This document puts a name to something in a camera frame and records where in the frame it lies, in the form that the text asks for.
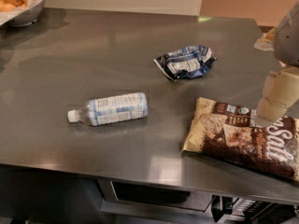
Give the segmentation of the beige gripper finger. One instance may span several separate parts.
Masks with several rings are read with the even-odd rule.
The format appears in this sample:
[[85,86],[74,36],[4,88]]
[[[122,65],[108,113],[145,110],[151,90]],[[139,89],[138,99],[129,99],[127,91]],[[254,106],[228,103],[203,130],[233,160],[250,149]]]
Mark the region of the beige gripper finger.
[[263,86],[263,97],[257,106],[257,122],[276,122],[299,100],[299,68],[286,66],[271,71]]

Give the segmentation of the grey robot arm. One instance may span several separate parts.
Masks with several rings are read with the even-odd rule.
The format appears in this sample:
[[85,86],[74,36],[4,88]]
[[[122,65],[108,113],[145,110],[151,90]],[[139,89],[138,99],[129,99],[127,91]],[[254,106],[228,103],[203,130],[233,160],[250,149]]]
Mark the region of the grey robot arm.
[[270,72],[257,106],[256,122],[268,126],[276,122],[299,100],[299,3],[278,24],[273,41],[274,55],[285,66]]

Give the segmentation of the tan object behind arm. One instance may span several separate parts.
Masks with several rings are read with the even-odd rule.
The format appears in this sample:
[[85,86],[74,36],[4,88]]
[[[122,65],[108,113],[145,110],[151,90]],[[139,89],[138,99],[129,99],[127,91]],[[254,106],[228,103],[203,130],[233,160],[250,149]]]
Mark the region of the tan object behind arm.
[[254,48],[262,51],[274,50],[274,41],[276,38],[277,28],[274,27],[261,38],[257,39]]

